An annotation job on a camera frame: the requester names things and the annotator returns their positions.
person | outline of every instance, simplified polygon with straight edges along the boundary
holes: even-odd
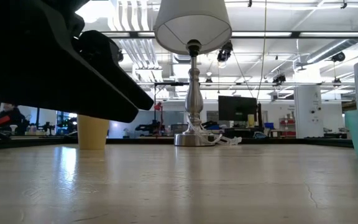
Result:
[[[1,126],[9,126],[13,124],[21,126],[23,120],[25,120],[24,115],[20,112],[17,105],[10,103],[3,103],[3,110],[0,112],[0,118],[5,116],[9,116],[10,120],[1,124]]]

wooden table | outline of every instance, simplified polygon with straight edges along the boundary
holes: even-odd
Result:
[[[354,150],[0,149],[0,223],[358,223]]]

yellow cup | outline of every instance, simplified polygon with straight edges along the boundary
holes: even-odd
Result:
[[[78,115],[78,144],[81,150],[102,150],[106,145],[109,121]]]
[[[248,126],[250,128],[255,127],[255,116],[253,114],[248,114]]]

white lampshade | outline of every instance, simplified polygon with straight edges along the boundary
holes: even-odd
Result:
[[[189,40],[198,40],[205,54],[222,47],[232,29],[224,0],[161,0],[154,33],[163,48],[188,55]]]

table lamp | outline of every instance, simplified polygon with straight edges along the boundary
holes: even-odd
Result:
[[[208,134],[201,130],[203,97],[196,58],[198,54],[220,48],[231,38],[232,29],[224,0],[162,0],[154,33],[163,48],[191,57],[190,84],[185,108],[189,112],[189,122],[192,125],[189,125],[184,133],[175,135],[175,145],[213,145],[202,139],[207,139]]]

